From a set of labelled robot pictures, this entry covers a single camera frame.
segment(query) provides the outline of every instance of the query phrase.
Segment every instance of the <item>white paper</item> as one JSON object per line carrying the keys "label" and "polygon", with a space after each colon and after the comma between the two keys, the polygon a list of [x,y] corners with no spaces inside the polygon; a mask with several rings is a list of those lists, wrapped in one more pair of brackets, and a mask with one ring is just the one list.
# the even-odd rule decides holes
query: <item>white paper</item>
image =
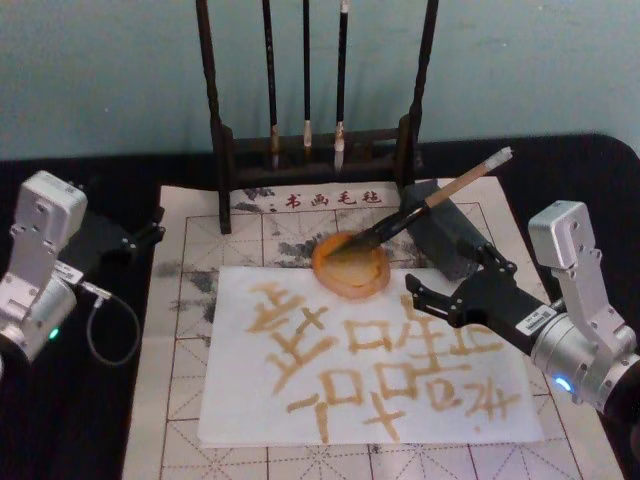
{"label": "white paper", "polygon": [[[406,273],[445,294],[455,289],[435,270],[393,270],[383,292],[354,302],[326,290],[308,269],[223,267],[198,426],[202,446],[542,440],[521,354],[475,326],[475,331],[462,331],[463,345],[494,350],[454,355],[459,341],[444,320],[403,307]],[[251,291],[267,283],[280,292],[271,301],[265,291]],[[303,300],[266,324],[270,331],[255,331],[259,304],[270,310],[274,302],[284,305],[295,295]],[[323,307],[327,310],[318,316],[320,323],[308,323],[296,348],[302,357],[319,342],[330,348],[276,391],[282,369],[295,360],[274,335],[291,341],[306,318],[302,309],[314,313]],[[421,325],[431,333],[432,348],[420,335]],[[372,348],[362,346],[369,342],[374,342]],[[433,370],[434,357],[444,369],[459,369],[429,373],[425,368]],[[333,398],[325,388],[331,383]],[[305,399],[309,406],[287,411]],[[381,417],[376,401],[394,418],[376,420]]]}

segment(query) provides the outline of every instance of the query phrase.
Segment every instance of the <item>black cable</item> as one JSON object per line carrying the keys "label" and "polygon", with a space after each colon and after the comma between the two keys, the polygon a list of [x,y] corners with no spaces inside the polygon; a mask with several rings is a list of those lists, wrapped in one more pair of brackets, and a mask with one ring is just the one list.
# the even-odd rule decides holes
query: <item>black cable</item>
{"label": "black cable", "polygon": [[136,354],[136,351],[138,350],[138,347],[140,346],[140,340],[141,340],[141,329],[140,329],[140,320],[138,319],[138,315],[136,315],[136,312],[133,311],[133,308],[131,308],[124,300],[122,300],[120,297],[116,296],[116,295],[111,295],[111,300],[114,300],[117,304],[119,304],[122,308],[124,308],[129,315],[131,316],[131,319],[133,320],[133,324],[135,326],[135,330],[136,330],[136,339],[133,343],[133,346],[131,347],[131,349],[129,350],[129,352],[121,359],[121,360],[109,360],[108,358],[103,357],[100,353],[98,353],[98,351],[96,350],[96,346],[93,342],[93,338],[92,338],[92,330],[93,330],[93,321],[96,317],[96,313],[98,312],[98,309],[100,308],[100,306],[102,305],[102,303],[104,302],[104,299],[102,297],[98,297],[98,299],[96,300],[96,302],[93,305],[93,310],[91,311],[91,314],[89,315],[89,320],[87,321],[87,342],[89,344],[89,350],[91,351],[91,354],[95,357],[96,360],[98,360],[100,363],[102,363],[103,365],[106,365],[108,367],[121,367],[122,365],[126,364],[129,360],[131,360],[133,358],[133,356]]}

